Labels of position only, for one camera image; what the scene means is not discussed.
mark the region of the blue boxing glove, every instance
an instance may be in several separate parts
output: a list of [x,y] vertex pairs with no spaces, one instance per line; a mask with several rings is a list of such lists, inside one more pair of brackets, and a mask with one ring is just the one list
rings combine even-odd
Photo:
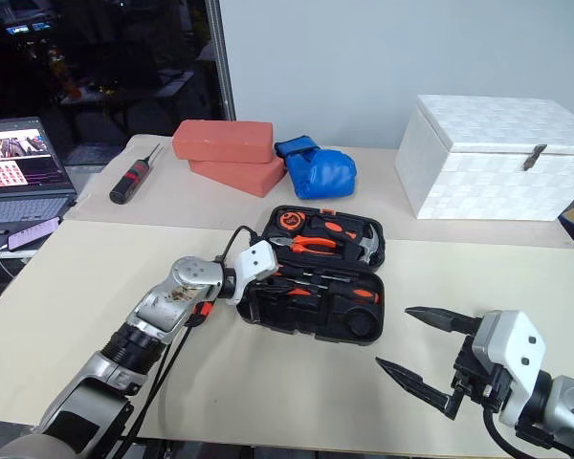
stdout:
[[355,162],[338,150],[319,148],[308,136],[275,145],[299,199],[339,198],[355,191]]

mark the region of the table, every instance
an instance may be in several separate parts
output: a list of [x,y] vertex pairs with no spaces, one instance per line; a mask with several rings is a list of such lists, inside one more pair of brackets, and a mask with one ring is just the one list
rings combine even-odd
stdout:
[[[0,420],[37,423],[178,256],[211,259],[230,235],[65,221],[0,298]],[[191,334],[141,435],[501,457],[478,405],[464,401],[452,422],[404,392],[374,357],[406,365],[448,391],[463,337],[432,329],[404,308],[468,315],[522,309],[546,340],[543,368],[574,377],[574,250],[388,240],[386,251],[391,256],[377,272],[386,289],[385,330],[376,342],[362,347],[277,333],[245,323],[217,301]],[[537,457],[561,456],[502,433]]]
[[[165,149],[132,200],[113,204],[108,193],[132,163],[160,143]],[[510,244],[572,248],[574,242],[558,221],[417,220],[395,173],[395,150],[339,147],[358,168],[357,191],[341,199],[298,199],[289,176],[265,198],[235,190],[192,173],[178,160],[170,137],[132,137],[117,156],[79,196],[66,219],[141,225],[233,230],[241,224],[262,230],[271,210],[290,204],[333,208],[377,219],[386,239]]]

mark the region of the pliers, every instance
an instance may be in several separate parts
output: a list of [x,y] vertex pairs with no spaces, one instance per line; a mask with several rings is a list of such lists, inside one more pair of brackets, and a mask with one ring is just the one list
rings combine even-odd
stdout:
[[289,246],[294,253],[316,253],[317,255],[334,255],[333,251],[314,251],[306,246],[322,246],[329,249],[335,249],[338,245],[336,241],[324,237],[271,237],[270,242],[277,246]]

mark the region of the power cord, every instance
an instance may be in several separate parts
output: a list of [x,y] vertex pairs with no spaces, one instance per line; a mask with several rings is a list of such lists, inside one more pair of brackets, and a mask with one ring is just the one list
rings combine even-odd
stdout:
[[[230,238],[230,241],[228,241],[228,245],[223,250],[223,253],[220,255],[217,255],[215,257],[215,261],[217,263],[221,263],[221,266],[223,266],[223,262],[225,261],[226,256],[228,256],[228,252],[230,251],[230,248],[232,247],[233,241],[236,239],[236,236],[242,230],[246,230],[249,232],[249,235],[251,236],[250,243],[258,242],[259,236],[257,235],[257,233],[253,229],[247,227],[246,225],[242,225],[242,226],[238,227],[233,232],[232,237]],[[166,380],[168,373],[172,369],[174,362],[176,362],[177,358],[179,357],[179,354],[181,353],[181,350],[183,349],[183,346],[185,345],[185,342],[187,341],[188,336],[191,333],[191,330],[193,330],[193,328],[195,326],[199,325],[200,323],[202,323],[202,322],[199,322],[196,325],[189,326],[186,329],[185,334],[183,335],[183,337],[181,338],[181,341],[179,342],[178,346],[174,350],[174,354],[172,355],[172,358],[168,362],[166,370],[164,372],[162,372],[162,369],[164,368],[164,365],[165,365],[166,360],[167,360],[167,356],[170,352],[170,344],[166,347],[166,349],[164,351],[164,355],[162,356],[162,360],[160,361],[160,366],[158,367],[158,371],[155,374],[153,384],[151,385],[151,389],[149,390],[149,393],[146,396],[146,402],[144,402],[144,406],[141,409],[141,412],[136,417],[136,420],[134,421],[134,423],[132,424],[132,427],[127,432],[127,435],[125,436],[125,438],[123,438],[121,445],[119,446],[117,451],[115,451],[115,454],[113,455],[112,459],[122,459],[123,456],[129,450],[129,448],[134,443],[134,440],[136,439],[138,432],[141,430],[141,427],[143,426],[143,421],[144,421],[144,417],[146,416],[146,412],[148,411],[149,407],[153,403],[155,396],[160,391],[162,384],[164,384],[164,381]]]
[[[7,245],[5,244],[4,246],[0,247],[0,251],[4,250],[6,248],[7,248]],[[4,272],[11,277],[11,279],[15,278],[15,276],[9,270],[7,270],[7,267],[4,266],[1,259],[0,259],[0,268],[2,268],[4,270]]]
[[230,238],[230,241],[228,242],[228,245],[223,250],[223,253],[221,253],[220,255],[217,255],[215,257],[214,261],[221,263],[221,265],[223,266],[223,262],[225,261],[226,256],[228,256],[228,252],[230,251],[230,248],[232,247],[234,239],[236,238],[238,233],[242,230],[248,231],[249,235],[251,236],[251,239],[249,241],[249,245],[252,246],[253,244],[256,244],[257,242],[259,242],[260,238],[253,229],[249,228],[246,225],[241,225],[238,228],[236,228],[236,230],[233,232],[232,237]]
[[494,424],[494,412],[491,408],[485,408],[482,412],[482,420],[487,427],[487,431],[491,438],[497,443],[497,445],[504,450],[504,452],[510,454],[515,459],[536,459],[534,456],[530,456],[526,452],[516,449],[502,437],[496,429]]
[[176,347],[174,354],[172,355],[172,358],[168,362],[166,370],[164,371],[164,373],[161,373],[162,366],[166,362],[166,358],[167,358],[168,352],[170,350],[169,346],[165,349],[164,356],[162,357],[162,362],[160,363],[160,368],[158,368],[158,372],[155,375],[155,380],[153,381],[153,385],[151,385],[151,390],[149,391],[149,394],[146,396],[146,402],[144,403],[143,409],[141,409],[141,412],[136,417],[134,424],[132,424],[132,427],[129,429],[129,431],[127,432],[127,435],[125,436],[125,438],[121,442],[121,445],[119,446],[117,451],[115,451],[115,454],[113,455],[112,459],[122,459],[123,456],[129,450],[129,448],[134,443],[134,440],[136,439],[138,432],[141,430],[141,427],[143,426],[143,421],[144,421],[144,417],[146,416],[146,412],[148,411],[149,407],[153,403],[155,396],[160,391],[162,384],[164,384],[164,381],[166,380],[168,373],[172,369],[174,362],[176,362],[176,359],[179,357],[179,354],[181,353],[181,350],[183,349],[183,346],[185,345],[185,341],[187,341],[188,336],[191,333],[191,330],[193,330],[193,327],[188,327],[186,329],[185,334],[181,338],[181,341],[179,341],[179,345]]
[[[485,427],[487,427],[487,431],[491,438],[497,443],[497,445],[504,450],[504,452],[510,454],[515,459],[536,459],[534,456],[530,456],[529,454],[521,451],[520,449],[516,449],[510,443],[508,443],[497,431],[496,425],[494,424],[494,412],[491,408],[485,408],[482,412],[482,419],[485,423]],[[559,451],[567,454],[569,457],[574,459],[574,448],[567,447],[558,442],[553,442],[553,448],[558,449]]]

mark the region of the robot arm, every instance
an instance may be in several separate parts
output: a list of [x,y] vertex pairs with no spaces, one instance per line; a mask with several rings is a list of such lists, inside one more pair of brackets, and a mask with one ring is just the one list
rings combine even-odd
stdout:
[[186,256],[149,290],[104,348],[92,355],[51,403],[34,434],[0,450],[0,459],[104,457],[117,442],[147,374],[175,339],[193,307],[227,298],[237,304],[247,284],[278,268],[270,244],[240,253],[234,269]]
[[436,308],[408,308],[410,315],[446,332],[466,335],[454,363],[453,394],[425,383],[406,368],[377,358],[407,392],[454,419],[464,396],[484,408],[485,426],[494,440],[515,457],[531,457],[497,433],[493,414],[515,429],[519,438],[574,457],[574,379],[553,380],[541,371],[546,350],[542,336],[520,311],[492,311],[467,317]]

